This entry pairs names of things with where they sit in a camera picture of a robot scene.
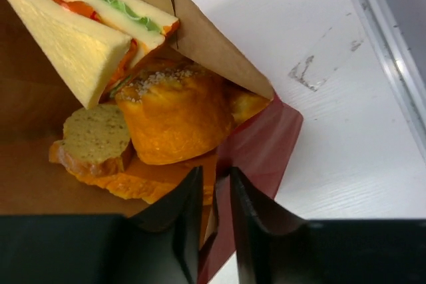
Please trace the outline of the fake bread slice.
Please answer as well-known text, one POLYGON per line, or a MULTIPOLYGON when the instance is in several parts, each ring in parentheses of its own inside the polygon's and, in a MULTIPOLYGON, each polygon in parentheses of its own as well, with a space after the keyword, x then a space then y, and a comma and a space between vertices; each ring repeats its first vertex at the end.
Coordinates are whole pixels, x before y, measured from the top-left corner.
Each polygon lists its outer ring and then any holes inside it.
POLYGON ((132 155, 130 134, 123 113, 115 104, 73 112, 63 124, 63 138, 49 148, 49 161, 76 176, 121 173, 132 155))

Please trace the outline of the red brown paper bag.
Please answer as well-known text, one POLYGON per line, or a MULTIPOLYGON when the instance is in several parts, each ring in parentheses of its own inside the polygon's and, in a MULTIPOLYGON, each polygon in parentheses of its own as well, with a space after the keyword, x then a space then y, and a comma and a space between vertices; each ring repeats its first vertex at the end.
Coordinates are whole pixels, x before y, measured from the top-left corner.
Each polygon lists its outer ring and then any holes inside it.
MULTIPOLYGON (((216 182, 212 204, 202 203, 195 282, 206 283, 235 249, 230 170, 239 168, 257 189, 274 196, 302 116, 276 96, 268 79, 191 0, 144 1, 176 15, 180 25, 175 35, 140 63, 130 81, 157 65, 200 65, 223 78, 234 117, 231 133, 209 151, 218 155, 216 182)), ((84 184, 62 165, 49 161, 49 148, 63 138, 65 120, 81 108, 12 6, 1 0, 1 217, 132 217, 152 205, 84 184)))

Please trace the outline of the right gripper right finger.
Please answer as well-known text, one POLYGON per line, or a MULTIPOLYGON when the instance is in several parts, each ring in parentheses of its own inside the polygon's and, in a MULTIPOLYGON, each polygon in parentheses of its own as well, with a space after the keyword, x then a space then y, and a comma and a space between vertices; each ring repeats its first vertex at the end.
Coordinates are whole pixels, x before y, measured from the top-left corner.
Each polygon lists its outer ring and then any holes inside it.
POLYGON ((241 283, 424 283, 422 219, 303 219, 230 170, 241 283))

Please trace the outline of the sugared round fake bun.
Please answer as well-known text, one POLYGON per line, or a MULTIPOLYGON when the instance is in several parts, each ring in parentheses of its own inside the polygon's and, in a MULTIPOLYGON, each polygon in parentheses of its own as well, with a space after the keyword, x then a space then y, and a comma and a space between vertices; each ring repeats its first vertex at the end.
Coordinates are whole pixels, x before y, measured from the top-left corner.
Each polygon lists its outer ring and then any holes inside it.
POLYGON ((197 64, 144 69, 115 95, 137 156, 165 165, 201 156, 234 128, 224 80, 197 64))

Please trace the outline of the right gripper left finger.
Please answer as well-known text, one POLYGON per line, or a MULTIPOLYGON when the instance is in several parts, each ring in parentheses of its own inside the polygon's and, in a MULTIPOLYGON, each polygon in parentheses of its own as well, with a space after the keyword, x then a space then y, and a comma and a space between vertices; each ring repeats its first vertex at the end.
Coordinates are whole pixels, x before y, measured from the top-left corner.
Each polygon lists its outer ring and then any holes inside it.
POLYGON ((195 283, 203 169, 132 217, 4 215, 2 283, 195 283))

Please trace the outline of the fake triangle sandwich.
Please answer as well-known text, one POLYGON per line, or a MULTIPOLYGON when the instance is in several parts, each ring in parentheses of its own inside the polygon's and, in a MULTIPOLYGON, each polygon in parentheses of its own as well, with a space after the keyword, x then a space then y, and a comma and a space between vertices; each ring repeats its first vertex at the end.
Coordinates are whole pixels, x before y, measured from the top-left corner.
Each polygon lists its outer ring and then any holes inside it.
POLYGON ((113 96, 180 25, 144 0, 7 0, 85 108, 113 96))

